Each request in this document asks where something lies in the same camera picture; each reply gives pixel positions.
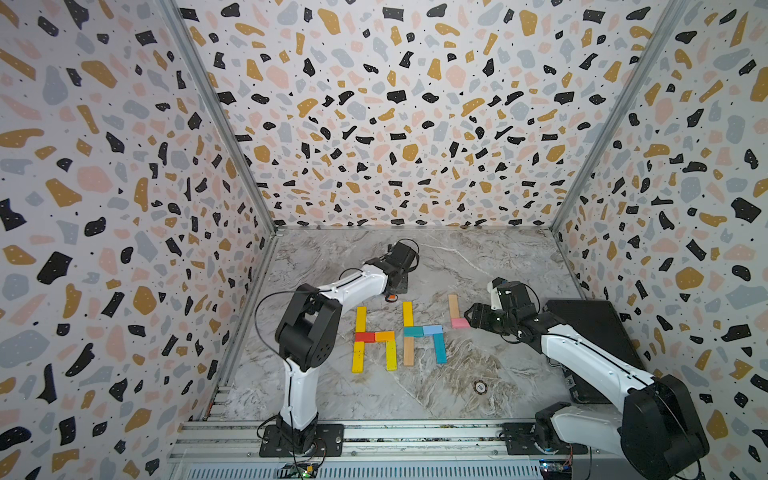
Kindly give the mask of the teal short block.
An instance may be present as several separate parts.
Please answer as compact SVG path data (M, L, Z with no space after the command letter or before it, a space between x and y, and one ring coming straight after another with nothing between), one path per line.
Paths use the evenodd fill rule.
M405 327L403 329L403 335L411 338L421 338L424 336L424 330L422 327Z

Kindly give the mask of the pink block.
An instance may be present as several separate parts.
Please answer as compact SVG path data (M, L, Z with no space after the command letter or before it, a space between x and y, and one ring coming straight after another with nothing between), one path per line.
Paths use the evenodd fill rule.
M470 324L465 318L452 318L451 326L453 329L469 329Z

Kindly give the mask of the lime yellow block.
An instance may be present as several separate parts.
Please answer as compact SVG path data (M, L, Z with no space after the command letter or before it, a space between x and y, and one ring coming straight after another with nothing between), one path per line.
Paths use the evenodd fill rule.
M386 345L386 370L396 371L398 366L396 341L395 340L387 341L385 345Z

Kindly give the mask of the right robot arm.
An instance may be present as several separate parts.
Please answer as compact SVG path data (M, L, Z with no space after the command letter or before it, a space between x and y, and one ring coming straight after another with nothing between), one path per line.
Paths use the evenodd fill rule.
M603 409L557 402L536 413L532 435L539 450L580 444L623 457L645 479L680 478L710 452L685 384L656 377L580 333L571 322L533 301L529 288L500 277L488 285L491 301L464 317L475 329L526 345L591 385L608 401Z

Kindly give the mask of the teal long block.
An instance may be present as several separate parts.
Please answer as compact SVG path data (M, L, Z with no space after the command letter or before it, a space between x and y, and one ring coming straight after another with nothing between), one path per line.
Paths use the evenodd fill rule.
M432 336L434 344L435 359L438 365L444 365L447 363L447 352L445 346L445 338L442 333L434 334Z

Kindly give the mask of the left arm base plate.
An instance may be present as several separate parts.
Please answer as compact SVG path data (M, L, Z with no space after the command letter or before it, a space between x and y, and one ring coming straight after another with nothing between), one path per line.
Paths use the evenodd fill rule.
M288 458L292 455L340 457L344 445L345 426L342 423L309 425L305 430L293 430L287 424L269 425L263 433L259 449L261 458Z

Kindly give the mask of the red block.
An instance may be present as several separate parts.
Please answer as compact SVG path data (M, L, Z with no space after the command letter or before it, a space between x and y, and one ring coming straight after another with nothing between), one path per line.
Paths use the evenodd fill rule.
M377 342L376 333L375 332L356 332L355 342L376 343Z

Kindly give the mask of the tan wooden block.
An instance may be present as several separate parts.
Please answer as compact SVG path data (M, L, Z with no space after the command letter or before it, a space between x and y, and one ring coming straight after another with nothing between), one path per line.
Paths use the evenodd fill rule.
M403 364L413 367L415 364L415 339L406 336L403 340Z

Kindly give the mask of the small amber block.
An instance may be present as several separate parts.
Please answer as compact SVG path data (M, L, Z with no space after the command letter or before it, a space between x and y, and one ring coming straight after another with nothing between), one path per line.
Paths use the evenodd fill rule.
M396 339L396 335L394 331L381 331L375 333L375 341L377 343L386 343L390 341L394 341Z

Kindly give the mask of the beige wooden block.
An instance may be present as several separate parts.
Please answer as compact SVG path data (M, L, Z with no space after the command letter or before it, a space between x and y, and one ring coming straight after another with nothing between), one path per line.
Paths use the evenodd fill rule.
M458 296L456 294L448 295L449 313L451 319L461 318Z

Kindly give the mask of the light blue block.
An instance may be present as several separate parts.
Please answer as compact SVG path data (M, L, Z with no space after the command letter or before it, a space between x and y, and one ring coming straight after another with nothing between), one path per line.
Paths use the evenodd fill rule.
M434 336L444 333L443 327L441 325L423 326L422 329L425 336Z

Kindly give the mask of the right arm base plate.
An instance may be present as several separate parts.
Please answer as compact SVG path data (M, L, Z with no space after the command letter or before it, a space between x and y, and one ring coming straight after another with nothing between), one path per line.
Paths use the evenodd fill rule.
M588 448L581 444L562 443L558 438L545 447L536 434L534 422L506 422L498 434L504 442L508 455L586 455Z

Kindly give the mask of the long yellow block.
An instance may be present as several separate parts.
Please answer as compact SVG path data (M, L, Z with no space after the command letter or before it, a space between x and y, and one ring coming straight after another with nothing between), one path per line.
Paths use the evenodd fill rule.
M364 372L364 359L365 359L365 343L355 342L353 346L352 368L353 374L360 374Z
M365 333L367 331L367 308L358 307L355 316L355 332Z

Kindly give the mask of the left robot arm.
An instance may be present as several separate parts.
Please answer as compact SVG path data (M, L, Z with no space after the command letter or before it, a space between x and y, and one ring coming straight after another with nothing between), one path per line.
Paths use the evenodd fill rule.
M418 265L419 247L406 239L333 283L304 283L291 292L275 332L285 366L285 394L276 424L294 449L304 452L315 439L319 367L334 349L342 315L375 296L394 300L406 293L409 274Z

